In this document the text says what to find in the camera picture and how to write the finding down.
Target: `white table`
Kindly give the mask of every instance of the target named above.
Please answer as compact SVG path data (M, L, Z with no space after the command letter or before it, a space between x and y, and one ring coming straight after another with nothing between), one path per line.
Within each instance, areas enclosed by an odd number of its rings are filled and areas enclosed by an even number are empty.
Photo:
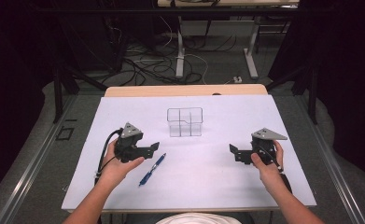
M171 0L158 0L159 7L170 7ZM189 3L175 0L176 7L210 7L212 2ZM271 7L292 6L299 4L299 0L220 0L217 7ZM182 21L179 17L180 31L178 31L178 57L176 77L183 77L185 49L183 48L184 35L205 35L206 21ZM260 27L260 17L254 21L212 21L208 35L239 35L250 36L249 45L244 49L249 75L253 79L259 78L252 52Z
M211 212L276 209L253 165L234 161L229 144L251 149L250 134L266 127L288 136L273 97L261 85L127 87L108 91L98 107L62 209L72 211L91 190L106 138L129 121L144 133L139 147L160 142L152 160L131 171L105 203L104 212ZM176 89L173 96L167 95ZM226 92L229 95L210 95ZM167 109L203 109L202 136L170 137ZM280 141L294 195L305 205L316 201L289 140ZM163 154L145 186L139 181Z

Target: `wrist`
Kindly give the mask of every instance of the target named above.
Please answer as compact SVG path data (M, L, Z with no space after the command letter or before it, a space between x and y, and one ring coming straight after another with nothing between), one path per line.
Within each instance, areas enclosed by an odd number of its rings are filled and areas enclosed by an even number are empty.
M116 187L114 183L106 181L105 179L101 178L98 180L97 184L95 185L96 188L103 190L110 194L112 190Z
M270 195L272 195L272 197L278 201L281 198L287 197L289 195L292 195L292 193L288 190L288 188L283 184L283 185L278 185L274 188L268 189Z

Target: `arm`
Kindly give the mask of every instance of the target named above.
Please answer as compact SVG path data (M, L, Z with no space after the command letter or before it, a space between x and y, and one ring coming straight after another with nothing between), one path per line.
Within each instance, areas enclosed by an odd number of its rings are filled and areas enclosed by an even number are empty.
M112 190L124 179L127 173L144 161L143 157L127 163L113 159L115 143L116 140L108 146L104 164L108 161L109 163L104 167L97 184L64 223L96 223Z
M276 159L283 166L284 150L277 141L274 141L274 145ZM265 165L256 153L251 155L251 159L260 170L263 185L277 202L288 223L324 223L289 192L275 164Z

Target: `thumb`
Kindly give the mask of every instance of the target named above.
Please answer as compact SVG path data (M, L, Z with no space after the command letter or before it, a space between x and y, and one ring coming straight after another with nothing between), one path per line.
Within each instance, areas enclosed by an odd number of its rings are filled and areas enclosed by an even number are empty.
M263 163L263 161L260 159L260 157L257 153L251 154L251 160L259 170L266 167L266 165Z

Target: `black curtain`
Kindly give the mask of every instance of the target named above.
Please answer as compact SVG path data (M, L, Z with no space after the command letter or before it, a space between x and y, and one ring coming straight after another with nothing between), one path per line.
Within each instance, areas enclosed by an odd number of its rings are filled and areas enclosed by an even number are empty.
M0 1L0 182L19 154L52 81L40 36L20 1Z
M301 0L300 7L334 7L334 13L295 18L269 78L286 77L320 49L317 94L335 125L333 148L365 171L365 1ZM307 87L306 72L290 80Z

